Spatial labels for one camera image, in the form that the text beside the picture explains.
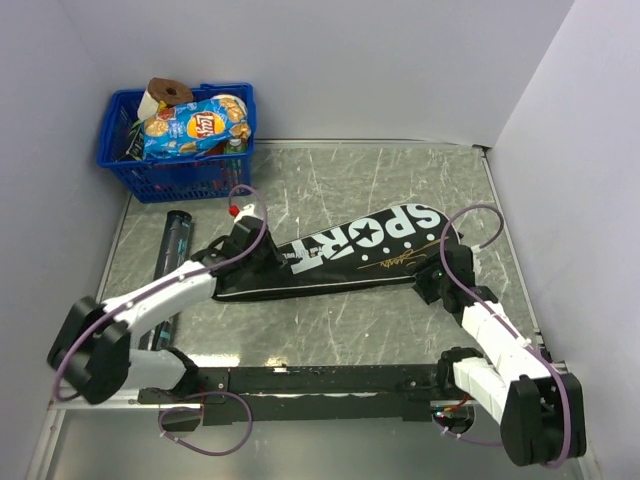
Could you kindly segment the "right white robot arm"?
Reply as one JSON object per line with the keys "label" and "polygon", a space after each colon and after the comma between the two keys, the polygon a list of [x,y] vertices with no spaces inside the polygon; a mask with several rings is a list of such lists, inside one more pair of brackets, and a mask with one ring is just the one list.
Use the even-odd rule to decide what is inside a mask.
{"label": "right white robot arm", "polygon": [[583,389],[572,373],[547,361],[514,327],[493,292],[475,281],[474,254],[450,244],[412,266],[414,290],[440,301],[478,349],[456,347],[438,362],[438,390],[464,392],[496,421],[517,466],[555,465],[586,453]]}

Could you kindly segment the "black shuttlecock tube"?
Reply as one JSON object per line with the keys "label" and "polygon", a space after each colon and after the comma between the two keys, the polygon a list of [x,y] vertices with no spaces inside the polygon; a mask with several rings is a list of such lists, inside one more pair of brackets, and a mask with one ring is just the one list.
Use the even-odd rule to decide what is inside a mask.
{"label": "black shuttlecock tube", "polygon": [[[192,238],[192,216],[171,210],[166,222],[153,279],[157,280],[181,266],[187,259]],[[172,344],[179,315],[176,314],[145,333],[138,344],[142,350],[161,350]]]}

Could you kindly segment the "black SPORT racket bag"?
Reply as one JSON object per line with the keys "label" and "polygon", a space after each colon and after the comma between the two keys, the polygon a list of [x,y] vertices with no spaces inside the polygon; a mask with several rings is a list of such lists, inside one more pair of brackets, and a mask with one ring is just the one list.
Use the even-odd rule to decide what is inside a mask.
{"label": "black SPORT racket bag", "polygon": [[279,245],[282,268],[220,275],[213,299],[259,302],[410,283],[439,253],[447,222],[424,204],[379,210]]}

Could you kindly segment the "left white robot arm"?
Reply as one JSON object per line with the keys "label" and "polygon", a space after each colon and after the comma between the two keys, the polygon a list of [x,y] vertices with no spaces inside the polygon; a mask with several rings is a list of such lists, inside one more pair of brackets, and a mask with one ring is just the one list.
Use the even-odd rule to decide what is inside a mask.
{"label": "left white robot arm", "polygon": [[140,337],[186,308],[214,296],[231,273],[246,273],[276,256],[265,221],[249,215],[235,220],[222,248],[199,251],[173,272],[119,297],[96,302],[91,297],[70,309],[47,362],[55,372],[53,395],[67,382],[91,405],[123,388],[159,389],[177,402],[196,393],[198,366],[175,348],[140,350]]}

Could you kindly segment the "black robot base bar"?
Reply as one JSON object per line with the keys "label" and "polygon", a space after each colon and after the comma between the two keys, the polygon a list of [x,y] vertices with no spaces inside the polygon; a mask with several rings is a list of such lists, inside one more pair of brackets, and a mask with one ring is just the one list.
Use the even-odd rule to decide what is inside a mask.
{"label": "black robot base bar", "polygon": [[190,391],[143,389],[138,402],[194,408],[205,426],[255,422],[400,418],[428,422],[466,394],[435,364],[205,367]]}

